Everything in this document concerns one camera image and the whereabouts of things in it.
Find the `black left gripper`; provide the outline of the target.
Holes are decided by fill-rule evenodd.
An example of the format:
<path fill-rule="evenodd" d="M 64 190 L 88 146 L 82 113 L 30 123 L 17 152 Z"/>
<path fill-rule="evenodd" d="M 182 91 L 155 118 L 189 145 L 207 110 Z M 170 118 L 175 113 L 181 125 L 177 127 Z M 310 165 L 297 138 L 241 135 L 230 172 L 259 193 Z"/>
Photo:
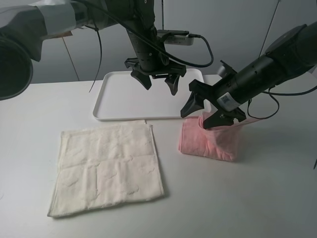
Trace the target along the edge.
<path fill-rule="evenodd" d="M 142 41 L 135 34 L 128 31 L 128 36 L 135 58 L 128 58 L 124 64 L 131 69 L 131 76 L 141 85 L 149 90 L 152 86 L 150 77 L 164 75 L 165 83 L 168 85 L 172 96 L 178 92 L 178 82 L 181 76 L 186 73 L 186 66 L 169 60 L 168 57 Z"/>

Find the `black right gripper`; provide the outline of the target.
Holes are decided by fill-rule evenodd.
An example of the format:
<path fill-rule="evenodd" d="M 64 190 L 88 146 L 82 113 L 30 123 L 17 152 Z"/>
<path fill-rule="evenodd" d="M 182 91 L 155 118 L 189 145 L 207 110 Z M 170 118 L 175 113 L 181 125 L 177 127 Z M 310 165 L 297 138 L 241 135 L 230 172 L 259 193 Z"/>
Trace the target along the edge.
<path fill-rule="evenodd" d="M 182 118 L 205 108 L 204 101 L 209 101 L 217 111 L 214 113 L 203 112 L 203 128 L 211 129 L 218 126 L 231 126 L 234 120 L 242 122 L 246 119 L 245 113 L 239 108 L 238 103 L 226 89 L 231 89 L 233 85 L 230 82 L 237 72 L 224 61 L 218 70 L 221 80 L 211 86 L 198 80 L 193 80 L 189 84 L 191 95 L 185 106 L 181 109 Z"/>

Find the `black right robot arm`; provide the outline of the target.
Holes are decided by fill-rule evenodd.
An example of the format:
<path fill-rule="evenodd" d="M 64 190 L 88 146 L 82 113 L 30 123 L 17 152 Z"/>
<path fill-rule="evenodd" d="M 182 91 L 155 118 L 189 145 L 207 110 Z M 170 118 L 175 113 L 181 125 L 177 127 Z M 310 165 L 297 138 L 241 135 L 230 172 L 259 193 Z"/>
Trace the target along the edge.
<path fill-rule="evenodd" d="M 300 25 L 275 40 L 266 52 L 241 71 L 222 63 L 221 80 L 210 86 L 193 80 L 191 95 L 180 111 L 182 118 L 202 110 L 204 101 L 216 112 L 203 120 L 203 128 L 231 126 L 242 122 L 246 114 L 239 108 L 245 102 L 285 81 L 296 78 L 317 64 L 317 24 Z"/>

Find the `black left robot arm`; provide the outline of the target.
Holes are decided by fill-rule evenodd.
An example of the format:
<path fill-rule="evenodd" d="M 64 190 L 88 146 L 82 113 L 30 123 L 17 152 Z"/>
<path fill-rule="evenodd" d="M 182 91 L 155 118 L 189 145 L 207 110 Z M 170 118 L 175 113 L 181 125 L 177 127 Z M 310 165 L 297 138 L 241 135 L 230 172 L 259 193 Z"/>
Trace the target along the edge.
<path fill-rule="evenodd" d="M 152 0 L 41 0 L 0 10 L 0 98 L 27 89 L 43 41 L 81 27 L 99 32 L 116 24 L 126 29 L 136 54 L 125 61 L 131 76 L 146 89 L 152 79 L 163 78 L 175 95 L 186 67 L 167 54 L 164 43 L 182 31 L 156 29 Z"/>

